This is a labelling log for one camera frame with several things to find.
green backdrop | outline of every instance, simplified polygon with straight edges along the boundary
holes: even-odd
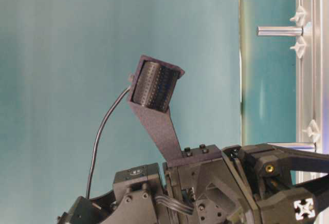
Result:
[[[257,26],[293,26],[296,0],[241,0],[242,142],[296,141],[295,38],[258,37]]]
[[[85,194],[94,137],[141,54],[182,67],[181,146],[240,143],[238,0],[0,0],[0,222],[54,223]],[[126,103],[104,129],[92,196],[163,159]]]

metal rod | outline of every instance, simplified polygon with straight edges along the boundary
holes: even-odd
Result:
[[[302,27],[296,26],[258,26],[258,36],[300,36],[303,34]]]
[[[98,132],[96,135],[96,139],[95,139],[95,143],[94,143],[94,150],[93,150],[93,157],[92,157],[92,164],[90,166],[90,172],[89,172],[89,176],[88,176],[88,183],[87,183],[87,191],[86,191],[86,199],[89,199],[90,197],[90,187],[92,186],[92,178],[93,178],[93,173],[94,173],[94,169],[95,169],[95,162],[96,162],[96,156],[97,156],[97,148],[98,148],[98,143],[99,143],[99,139],[101,137],[103,128],[109,118],[109,116],[111,115],[111,113],[113,112],[113,110],[118,106],[118,104],[120,103],[120,101],[122,100],[122,98],[125,96],[125,94],[127,94],[130,90],[130,86],[128,88],[126,88],[120,95],[119,97],[116,99],[116,101],[112,104],[112,106],[109,108],[109,110],[106,112],[106,115],[104,116],[101,125],[98,128]]]

bolt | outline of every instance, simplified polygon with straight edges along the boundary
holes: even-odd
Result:
[[[144,199],[148,199],[148,198],[149,198],[149,194],[148,194],[147,192],[144,192],[144,193],[143,193],[143,198],[144,198]]]
[[[202,211],[202,210],[205,209],[205,206],[204,206],[203,204],[200,204],[200,205],[198,206],[198,209],[199,209],[200,211]]]
[[[239,151],[238,151],[237,149],[232,150],[232,151],[231,151],[231,158],[232,158],[232,159],[233,159],[233,158],[236,158],[237,155],[238,155],[238,153],[239,153]]]
[[[124,201],[128,203],[128,202],[131,202],[132,200],[133,199],[131,196],[126,196]]]
[[[273,173],[274,172],[274,166],[271,165],[271,164],[267,165],[266,168],[265,168],[265,171],[267,173]]]
[[[111,208],[112,208],[112,210],[116,210],[117,209],[117,205],[115,203],[112,203],[111,204]]]

